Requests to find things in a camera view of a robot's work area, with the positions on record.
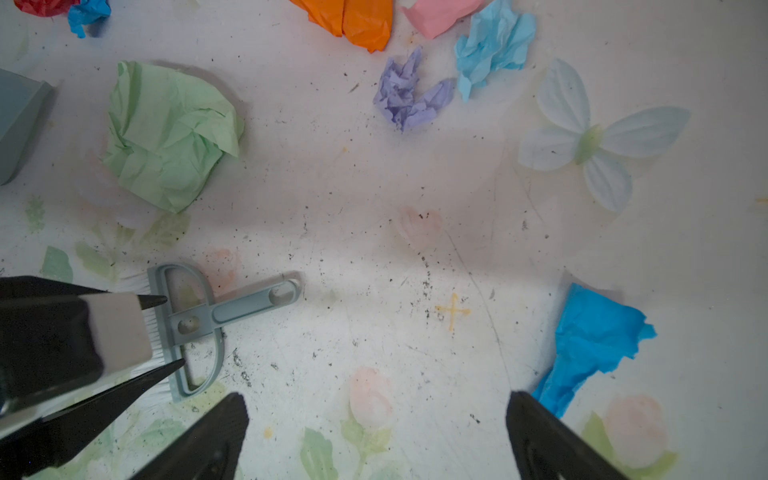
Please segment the grey-green hand brush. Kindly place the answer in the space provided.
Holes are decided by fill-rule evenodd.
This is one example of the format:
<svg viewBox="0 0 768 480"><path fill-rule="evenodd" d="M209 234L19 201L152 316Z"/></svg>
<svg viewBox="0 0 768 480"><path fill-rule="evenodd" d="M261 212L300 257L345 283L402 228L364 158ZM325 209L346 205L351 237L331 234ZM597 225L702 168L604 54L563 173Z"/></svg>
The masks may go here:
<svg viewBox="0 0 768 480"><path fill-rule="evenodd" d="M194 285L200 287L202 299L197 304L183 309L173 306L171 278L177 274L191 279ZM166 303L144 312L153 356L131 372L133 377L182 360L183 348L199 340L210 338L214 354L211 371L200 384L193 384L190 370L184 366L142 394L138 400L142 407L180 403L205 392L217 380L224 364L224 328L291 305L302 294L299 278L282 277L273 283L261 282L255 291L218 302L203 273L187 263L153 266L145 274L135 275L132 279L136 282L137 293L167 298Z"/></svg>

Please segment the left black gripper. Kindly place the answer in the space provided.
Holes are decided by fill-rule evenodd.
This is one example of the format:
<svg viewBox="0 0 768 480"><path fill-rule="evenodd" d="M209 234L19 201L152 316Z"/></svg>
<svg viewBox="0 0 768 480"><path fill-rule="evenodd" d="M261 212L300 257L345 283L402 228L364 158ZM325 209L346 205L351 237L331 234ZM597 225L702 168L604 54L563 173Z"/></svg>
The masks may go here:
<svg viewBox="0 0 768 480"><path fill-rule="evenodd" d="M144 312L167 301L164 295L115 293L34 276L1 279L3 477L28 477L68 463L146 391L185 365L173 361L42 417L84 388L149 361L153 347Z"/></svg>

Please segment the pink paper scrap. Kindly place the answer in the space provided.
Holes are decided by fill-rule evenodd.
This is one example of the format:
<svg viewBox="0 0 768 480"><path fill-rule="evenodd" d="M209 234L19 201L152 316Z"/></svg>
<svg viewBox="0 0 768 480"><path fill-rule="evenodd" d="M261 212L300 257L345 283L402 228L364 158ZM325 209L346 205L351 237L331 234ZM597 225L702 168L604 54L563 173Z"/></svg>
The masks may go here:
<svg viewBox="0 0 768 480"><path fill-rule="evenodd" d="M483 0L417 0L400 11L422 36L434 39L483 4Z"/></svg>

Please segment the small blue paper scrap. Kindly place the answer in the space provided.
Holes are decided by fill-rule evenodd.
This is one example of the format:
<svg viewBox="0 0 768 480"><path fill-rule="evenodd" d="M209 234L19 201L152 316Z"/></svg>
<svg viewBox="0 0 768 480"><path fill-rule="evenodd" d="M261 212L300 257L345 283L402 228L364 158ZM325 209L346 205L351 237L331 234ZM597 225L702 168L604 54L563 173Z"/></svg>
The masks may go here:
<svg viewBox="0 0 768 480"><path fill-rule="evenodd" d="M67 14L70 30L78 38L98 38L112 14L108 0L82 0L73 4Z"/></svg>

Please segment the purple paper scrap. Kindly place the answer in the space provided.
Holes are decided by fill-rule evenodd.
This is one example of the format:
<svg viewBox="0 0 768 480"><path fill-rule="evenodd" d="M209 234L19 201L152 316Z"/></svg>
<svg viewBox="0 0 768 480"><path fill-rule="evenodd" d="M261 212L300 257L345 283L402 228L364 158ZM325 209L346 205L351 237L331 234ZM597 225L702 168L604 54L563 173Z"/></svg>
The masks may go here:
<svg viewBox="0 0 768 480"><path fill-rule="evenodd" d="M404 63L389 58L373 97L376 109L401 132L433 121L454 98L455 81L450 78L418 95L422 55L422 47L418 46Z"/></svg>

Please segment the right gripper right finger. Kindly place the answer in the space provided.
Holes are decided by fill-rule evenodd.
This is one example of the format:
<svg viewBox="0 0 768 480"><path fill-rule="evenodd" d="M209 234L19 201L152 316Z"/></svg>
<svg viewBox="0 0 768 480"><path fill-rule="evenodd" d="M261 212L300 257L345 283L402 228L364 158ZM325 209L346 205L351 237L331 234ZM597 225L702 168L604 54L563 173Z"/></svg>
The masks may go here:
<svg viewBox="0 0 768 480"><path fill-rule="evenodd" d="M625 475L525 391L510 394L506 427L523 480L626 480Z"/></svg>

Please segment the light blue paper scrap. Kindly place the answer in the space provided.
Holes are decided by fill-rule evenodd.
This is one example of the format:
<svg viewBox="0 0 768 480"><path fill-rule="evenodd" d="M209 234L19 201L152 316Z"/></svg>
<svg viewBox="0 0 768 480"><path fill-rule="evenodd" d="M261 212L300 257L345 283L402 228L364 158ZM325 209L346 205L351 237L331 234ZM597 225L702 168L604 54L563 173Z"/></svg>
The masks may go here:
<svg viewBox="0 0 768 480"><path fill-rule="evenodd" d="M473 14L469 34L461 36L454 47L462 100L468 102L475 88L487 84L490 74L522 70L536 30L536 17L514 11L510 1L492 1Z"/></svg>

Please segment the red paper scrap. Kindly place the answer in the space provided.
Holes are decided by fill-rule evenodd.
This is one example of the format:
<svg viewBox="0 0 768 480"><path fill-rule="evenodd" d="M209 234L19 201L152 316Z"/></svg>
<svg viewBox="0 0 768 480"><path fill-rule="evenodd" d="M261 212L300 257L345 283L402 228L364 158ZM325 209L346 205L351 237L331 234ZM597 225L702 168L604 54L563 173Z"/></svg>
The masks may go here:
<svg viewBox="0 0 768 480"><path fill-rule="evenodd" d="M50 18L66 14L79 0L14 0L14 5L21 11L41 18Z"/></svg>

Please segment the grey-green plastic dustpan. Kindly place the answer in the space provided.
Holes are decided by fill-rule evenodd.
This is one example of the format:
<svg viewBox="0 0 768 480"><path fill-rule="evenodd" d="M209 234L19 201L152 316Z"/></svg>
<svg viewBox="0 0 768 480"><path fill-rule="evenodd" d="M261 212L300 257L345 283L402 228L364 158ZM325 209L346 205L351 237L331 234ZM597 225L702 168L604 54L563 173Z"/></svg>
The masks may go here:
<svg viewBox="0 0 768 480"><path fill-rule="evenodd" d="M1 70L1 184L9 183L52 87L8 70Z"/></svg>

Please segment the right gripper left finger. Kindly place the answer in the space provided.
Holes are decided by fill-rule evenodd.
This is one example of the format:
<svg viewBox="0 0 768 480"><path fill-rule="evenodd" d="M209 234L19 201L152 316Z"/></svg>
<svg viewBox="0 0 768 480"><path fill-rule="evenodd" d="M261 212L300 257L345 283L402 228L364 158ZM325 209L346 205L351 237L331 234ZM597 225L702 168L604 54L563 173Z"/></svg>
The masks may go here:
<svg viewBox="0 0 768 480"><path fill-rule="evenodd" d="M248 425L244 397L230 393L132 479L234 479Z"/></svg>

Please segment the light green paper scrap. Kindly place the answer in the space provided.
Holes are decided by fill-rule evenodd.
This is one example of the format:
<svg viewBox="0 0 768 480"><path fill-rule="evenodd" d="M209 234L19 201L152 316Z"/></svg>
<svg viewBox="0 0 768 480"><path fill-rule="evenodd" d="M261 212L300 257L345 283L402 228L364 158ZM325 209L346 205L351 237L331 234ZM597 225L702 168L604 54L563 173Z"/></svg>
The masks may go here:
<svg viewBox="0 0 768 480"><path fill-rule="evenodd" d="M243 119L198 77L121 61L109 100L102 163L120 187L159 209L185 210L219 160L240 154Z"/></svg>

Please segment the orange paper scrap far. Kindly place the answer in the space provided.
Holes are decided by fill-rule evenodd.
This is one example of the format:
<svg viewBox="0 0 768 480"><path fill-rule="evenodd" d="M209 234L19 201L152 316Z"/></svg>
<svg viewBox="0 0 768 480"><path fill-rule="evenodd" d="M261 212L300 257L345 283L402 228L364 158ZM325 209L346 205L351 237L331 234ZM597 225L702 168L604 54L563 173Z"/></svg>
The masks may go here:
<svg viewBox="0 0 768 480"><path fill-rule="evenodd" d="M384 51L394 16L392 0L291 0L308 20L369 53Z"/></svg>

